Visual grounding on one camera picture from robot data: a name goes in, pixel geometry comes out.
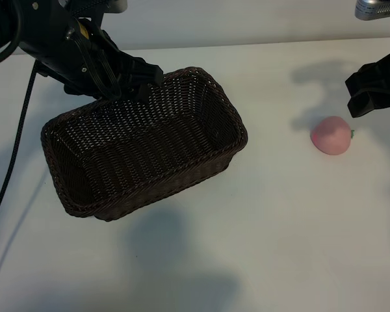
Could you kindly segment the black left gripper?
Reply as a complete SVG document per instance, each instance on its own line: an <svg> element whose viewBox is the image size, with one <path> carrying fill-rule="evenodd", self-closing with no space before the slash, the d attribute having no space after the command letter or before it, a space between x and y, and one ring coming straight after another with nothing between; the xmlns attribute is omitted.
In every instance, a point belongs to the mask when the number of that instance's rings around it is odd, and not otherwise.
<svg viewBox="0 0 390 312"><path fill-rule="evenodd" d="M101 29L102 17L101 12L26 12L19 46L68 94L118 99L130 92L134 101L149 101L147 84L161 84L163 71L122 53Z"/></svg>

